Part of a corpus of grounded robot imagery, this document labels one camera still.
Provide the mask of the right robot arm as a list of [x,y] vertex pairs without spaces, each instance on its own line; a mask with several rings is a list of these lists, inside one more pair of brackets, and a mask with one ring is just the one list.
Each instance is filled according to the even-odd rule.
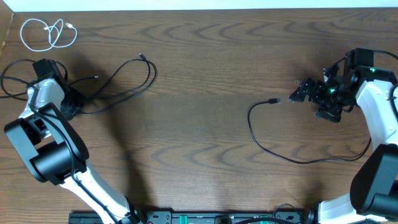
[[397,221],[397,78],[374,66],[375,50],[357,48],[324,70],[324,81],[304,80],[290,95],[293,102],[311,101],[316,116],[334,123],[343,111],[359,106],[369,129],[373,153],[352,180],[350,190],[318,204],[317,223]]

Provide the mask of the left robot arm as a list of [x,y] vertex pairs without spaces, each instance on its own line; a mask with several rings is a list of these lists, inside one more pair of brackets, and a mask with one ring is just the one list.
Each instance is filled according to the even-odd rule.
[[73,192],[103,223],[145,223],[147,218],[94,169],[88,148],[69,121],[86,98],[67,83],[60,62],[32,62],[37,78],[28,82],[27,104],[4,132],[29,172]]

